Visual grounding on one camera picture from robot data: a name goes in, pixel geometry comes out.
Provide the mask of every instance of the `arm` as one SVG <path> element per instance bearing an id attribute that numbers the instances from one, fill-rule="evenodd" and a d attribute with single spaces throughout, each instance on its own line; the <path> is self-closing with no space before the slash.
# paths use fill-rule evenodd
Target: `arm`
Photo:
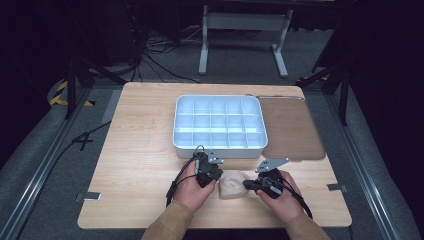
<path id="1" fill-rule="evenodd" d="M 195 162 L 190 163 L 181 174 L 173 201 L 165 211 L 144 232 L 142 240 L 169 239 L 179 240 L 194 217 L 194 213 L 203 205 L 215 189 L 215 181 L 201 188 L 196 181 Z"/>
<path id="2" fill-rule="evenodd" d="M 283 179 L 293 187 L 293 190 L 301 195 L 291 175 L 284 171 L 280 171 L 280 173 Z M 299 202 L 289 191 L 283 191 L 283 194 L 277 199 L 272 199 L 265 192 L 260 190 L 257 191 L 257 194 L 285 224 L 290 239 L 330 239 L 321 227 L 306 216 L 302 206 L 300 206 Z"/>

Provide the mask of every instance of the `wooden table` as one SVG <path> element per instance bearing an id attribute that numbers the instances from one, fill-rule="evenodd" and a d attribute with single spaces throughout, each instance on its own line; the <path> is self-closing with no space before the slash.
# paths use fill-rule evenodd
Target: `wooden table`
<path id="1" fill-rule="evenodd" d="M 99 201 L 85 201 L 78 219 L 81 228 L 147 228 L 165 209 L 166 192 L 187 159 L 178 158 L 172 143 L 175 104 L 184 94 L 252 94 L 304 97 L 294 86 L 127 83 L 115 111 L 89 192 Z M 256 179 L 264 158 L 225 159 L 220 168 L 241 170 Z M 352 222 L 328 157 L 292 161 L 279 167 L 296 180 L 314 220 L 323 227 Z M 190 228 L 281 227 L 253 191 L 233 200 L 219 199 L 218 186 L 196 212 Z"/>

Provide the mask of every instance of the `hand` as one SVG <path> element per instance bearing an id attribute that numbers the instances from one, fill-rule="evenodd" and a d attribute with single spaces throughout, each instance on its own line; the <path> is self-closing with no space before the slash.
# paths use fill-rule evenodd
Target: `hand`
<path id="1" fill-rule="evenodd" d="M 290 173 L 284 171 L 280 171 L 280 173 L 281 177 L 293 187 L 293 190 L 301 195 L 300 190 L 291 177 Z M 268 196 L 268 194 L 261 190 L 258 190 L 257 194 L 284 224 L 287 224 L 295 217 L 303 214 L 302 206 L 300 206 L 299 202 L 286 189 L 283 190 L 283 194 L 281 194 L 281 196 L 279 196 L 277 199 L 272 199 L 270 196 Z"/>
<path id="2" fill-rule="evenodd" d="M 195 174 L 196 163 L 191 162 L 179 177 L 181 181 L 185 177 Z M 201 188 L 196 180 L 196 177 L 189 177 L 178 184 L 177 191 L 174 194 L 174 199 L 186 205 L 193 212 L 196 212 L 205 203 L 206 199 L 215 189 L 216 181 L 212 181 L 204 188 Z"/>

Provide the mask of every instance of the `brown board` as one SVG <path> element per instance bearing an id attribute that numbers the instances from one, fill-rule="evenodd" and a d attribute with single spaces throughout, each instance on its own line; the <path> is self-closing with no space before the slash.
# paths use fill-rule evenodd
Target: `brown board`
<path id="1" fill-rule="evenodd" d="M 300 97 L 259 96 L 268 144 L 263 155 L 269 159 L 319 160 L 325 150 Z"/>

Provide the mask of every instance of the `white tray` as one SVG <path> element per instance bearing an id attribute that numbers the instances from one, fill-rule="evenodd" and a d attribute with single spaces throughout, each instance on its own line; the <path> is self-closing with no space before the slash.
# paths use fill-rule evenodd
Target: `white tray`
<path id="1" fill-rule="evenodd" d="M 260 103 L 249 95 L 180 96 L 173 142 L 182 158 L 199 145 L 220 158 L 259 157 L 268 143 Z"/>

